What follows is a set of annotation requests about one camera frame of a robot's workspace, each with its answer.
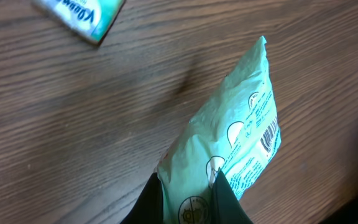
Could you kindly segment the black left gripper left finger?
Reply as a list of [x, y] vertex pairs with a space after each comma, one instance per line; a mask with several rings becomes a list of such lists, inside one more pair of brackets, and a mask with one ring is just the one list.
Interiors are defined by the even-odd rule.
[[157, 173], [148, 179], [132, 210], [121, 224], [162, 224], [163, 193]]

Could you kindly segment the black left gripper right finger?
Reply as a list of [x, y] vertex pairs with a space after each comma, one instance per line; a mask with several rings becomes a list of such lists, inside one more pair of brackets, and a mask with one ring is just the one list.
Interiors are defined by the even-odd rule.
[[253, 224], [241, 207], [222, 170], [219, 170], [212, 188], [212, 224]]

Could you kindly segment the green wet wipes pack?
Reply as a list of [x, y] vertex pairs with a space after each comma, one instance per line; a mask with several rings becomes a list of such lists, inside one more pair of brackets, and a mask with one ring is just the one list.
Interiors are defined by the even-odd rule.
[[240, 199], [280, 147], [265, 45], [259, 38], [159, 161], [164, 223], [210, 223], [218, 174]]

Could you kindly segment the small teal tissue pack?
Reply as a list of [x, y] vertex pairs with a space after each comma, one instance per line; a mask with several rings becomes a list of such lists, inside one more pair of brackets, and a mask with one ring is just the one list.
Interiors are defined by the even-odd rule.
[[33, 3], [88, 42], [99, 44], [125, 0], [34, 0]]

